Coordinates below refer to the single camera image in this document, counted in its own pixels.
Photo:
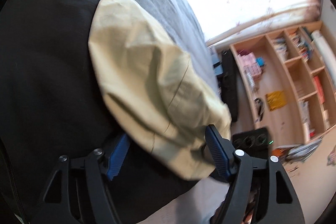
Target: yellow cloth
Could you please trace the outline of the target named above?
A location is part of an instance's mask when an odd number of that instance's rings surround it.
[[[125,132],[180,177],[209,176],[205,128],[214,124],[229,139],[231,116],[160,23],[134,0],[100,0],[89,50],[104,102]]]

